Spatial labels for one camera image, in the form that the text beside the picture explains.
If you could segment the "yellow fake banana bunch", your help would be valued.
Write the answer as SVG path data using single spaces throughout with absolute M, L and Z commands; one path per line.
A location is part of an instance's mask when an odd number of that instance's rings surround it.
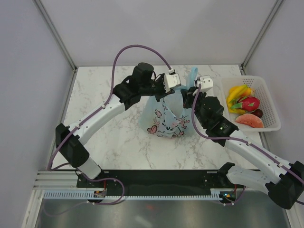
M 228 111 L 230 113 L 234 113 L 234 114 L 245 114 L 246 112 L 244 110 L 232 110 L 231 107 L 233 105 L 233 100 L 239 98 L 243 93 L 245 93 L 248 89 L 247 85 L 241 85 L 238 86 L 234 91 L 232 91 L 228 97 L 226 98 L 226 103 L 227 103 L 227 107 L 228 107 Z

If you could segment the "light blue plastic bag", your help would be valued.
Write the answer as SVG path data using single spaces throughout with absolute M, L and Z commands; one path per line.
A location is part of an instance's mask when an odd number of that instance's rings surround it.
M 186 78 L 186 85 L 175 89 L 175 93 L 159 102 L 149 97 L 139 118 L 139 127 L 148 134 L 158 137 L 179 138 L 195 133 L 191 120 L 191 110 L 183 108 L 181 90 L 194 86 L 198 69 L 193 67 Z

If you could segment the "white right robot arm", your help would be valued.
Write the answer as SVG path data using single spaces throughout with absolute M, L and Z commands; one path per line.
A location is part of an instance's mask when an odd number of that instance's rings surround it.
M 255 167 L 257 171 L 240 168 L 226 163 L 219 169 L 218 184 L 229 187 L 242 185 L 260 191 L 283 209 L 291 209 L 299 203 L 304 192 L 304 165 L 290 163 L 258 146 L 235 124 L 223 116 L 223 106 L 214 96 L 207 96 L 198 87 L 181 90 L 183 107 L 191 109 L 191 119 L 198 120 L 205 134 L 198 135 L 228 148 Z

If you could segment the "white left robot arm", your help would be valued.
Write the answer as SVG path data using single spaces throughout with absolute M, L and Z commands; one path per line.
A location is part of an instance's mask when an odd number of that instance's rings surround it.
M 107 122 L 140 102 L 143 96 L 154 96 L 157 100 L 174 92 L 176 86 L 175 71 L 170 69 L 153 79 L 154 68 L 147 63 L 139 63 L 130 76 L 112 88 L 106 101 L 93 109 L 77 122 L 56 127 L 56 151 L 68 163 L 80 170 L 93 187 L 104 182 L 100 166 L 90 157 L 84 145 Z

